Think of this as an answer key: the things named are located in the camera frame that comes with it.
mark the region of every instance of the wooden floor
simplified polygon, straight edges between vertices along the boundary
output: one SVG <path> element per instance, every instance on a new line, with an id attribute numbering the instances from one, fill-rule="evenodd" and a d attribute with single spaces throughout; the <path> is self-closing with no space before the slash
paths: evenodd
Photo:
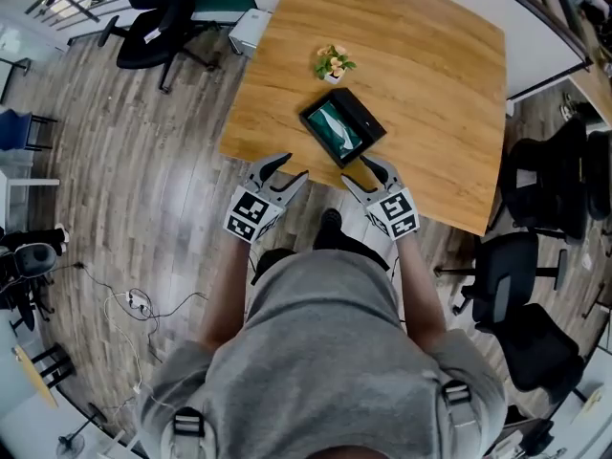
<path id="1" fill-rule="evenodd" d="M 202 36 L 194 51 L 220 51 L 222 71 L 207 74 L 192 62 L 178 62 L 173 92 L 164 96 L 155 89 L 159 70 L 119 70 L 119 41 L 111 37 L 99 49 L 96 40 L 77 40 L 57 61 L 35 67 L 26 77 L 15 76 L 9 89 L 7 105 L 60 119 L 51 138 L 54 149 L 36 155 L 33 175 L 57 177 L 61 186 L 32 189 L 30 225 L 49 228 L 63 222 L 71 233 L 63 265 L 82 261 L 115 292 L 141 288 L 154 301 L 156 312 L 168 313 L 193 291 L 207 295 L 219 268 L 218 252 L 227 239 L 221 218 L 247 165 L 221 157 L 217 145 L 246 59 L 230 52 L 226 35 Z M 551 89 L 518 104 L 507 126 L 508 145 L 520 137 L 552 135 L 561 125 L 560 95 L 560 89 Z M 327 207 L 339 208 L 345 232 L 366 241 L 392 265 L 393 246 L 368 225 L 353 197 L 313 183 L 299 192 L 280 225 L 253 247 L 253 261 L 271 247 L 308 250 L 318 217 Z M 497 231 L 510 231 L 511 226 L 506 213 Z M 598 312 L 588 319 L 580 317 L 594 299 L 606 267 L 600 229 L 601 224 L 590 226 L 588 242 L 569 248 L 563 289 L 554 293 L 550 280 L 540 280 L 533 297 L 584 354 L 604 321 Z M 419 238 L 431 268 L 470 263 L 472 239 L 462 231 L 422 219 Z M 562 247 L 541 238 L 540 265 L 554 265 Z M 581 265 L 586 253 L 593 261 L 591 272 Z M 51 299 L 56 313 L 42 332 L 46 341 L 65 346 L 77 369 L 61 388 L 80 406 L 91 401 L 107 407 L 109 431 L 123 426 L 131 432 L 131 402 L 116 416 L 114 410 L 133 396 L 137 363 L 124 337 L 104 317 L 109 290 L 74 268 L 54 277 Z M 399 286 L 397 275 L 394 282 Z M 450 295 L 462 282 L 449 276 L 436 280 L 447 309 Z M 204 300 L 195 296 L 176 314 L 162 318 L 151 336 L 160 360 L 176 341 L 195 335 L 205 308 Z M 146 345 L 155 323 L 130 319 L 112 300 L 108 313 L 133 340 L 148 379 L 159 365 Z M 543 393 L 513 389 L 499 346 L 494 338 L 473 330 L 470 311 L 457 318 L 448 311 L 448 321 L 466 328 L 504 379 L 512 402 L 535 415 L 549 410 Z"/>

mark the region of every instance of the black shoe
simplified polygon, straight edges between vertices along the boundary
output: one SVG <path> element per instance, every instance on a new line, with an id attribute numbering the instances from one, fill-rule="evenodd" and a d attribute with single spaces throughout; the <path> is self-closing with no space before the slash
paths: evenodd
<path id="1" fill-rule="evenodd" d="M 342 215 L 333 208 L 325 209 L 321 215 L 321 229 L 342 229 Z"/>

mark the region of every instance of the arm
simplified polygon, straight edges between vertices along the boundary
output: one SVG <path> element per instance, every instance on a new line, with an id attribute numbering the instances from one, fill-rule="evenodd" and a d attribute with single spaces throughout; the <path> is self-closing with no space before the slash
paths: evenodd
<path id="1" fill-rule="evenodd" d="M 427 352 L 447 332 L 444 311 L 414 233 L 397 240 L 408 336 Z"/>
<path id="2" fill-rule="evenodd" d="M 198 341 L 214 353 L 233 339 L 244 324 L 247 269 L 251 245 L 226 235 L 226 248 L 202 318 Z"/>

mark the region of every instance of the white wire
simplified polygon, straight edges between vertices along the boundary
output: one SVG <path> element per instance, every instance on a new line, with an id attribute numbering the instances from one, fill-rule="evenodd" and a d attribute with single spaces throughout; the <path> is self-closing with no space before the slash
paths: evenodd
<path id="1" fill-rule="evenodd" d="M 142 385 L 142 371 L 141 371 L 141 360 L 138 357 L 138 352 L 136 352 L 136 348 L 134 347 L 134 343 L 132 343 L 132 340 L 125 335 L 125 332 L 123 332 L 123 330 L 121 330 L 121 328 L 119 326 L 117 326 L 117 324 L 115 324 L 115 322 L 108 317 L 108 313 L 106 312 L 106 305 L 108 304 L 109 299 L 114 298 L 115 300 L 117 300 L 117 295 L 109 295 L 105 300 L 104 300 L 104 316 L 106 317 L 106 320 L 113 325 L 117 330 L 119 330 L 119 332 L 125 337 L 125 339 L 127 340 L 127 342 L 130 344 L 130 347 L 132 347 L 132 352 L 134 352 L 134 357 L 136 358 L 136 367 L 138 368 L 138 375 L 139 375 L 139 382 L 138 384 L 136 384 L 136 389 L 141 388 Z"/>

